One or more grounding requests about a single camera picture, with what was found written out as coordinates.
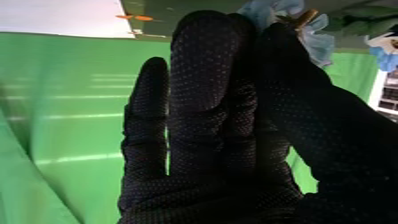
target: gloved hand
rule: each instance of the gloved hand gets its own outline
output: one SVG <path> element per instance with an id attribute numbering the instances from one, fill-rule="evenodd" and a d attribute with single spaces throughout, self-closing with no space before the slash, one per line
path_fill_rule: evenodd
<path id="1" fill-rule="evenodd" d="M 293 28 L 273 24 L 254 49 L 259 110 L 319 181 L 298 223 L 398 223 L 398 126 L 332 85 Z"/>
<path id="2" fill-rule="evenodd" d="M 239 15 L 197 12 L 174 33 L 170 77 L 163 59 L 142 67 L 124 111 L 119 223 L 291 222 L 302 195 L 287 142 L 261 111 L 254 131 L 252 38 Z"/>

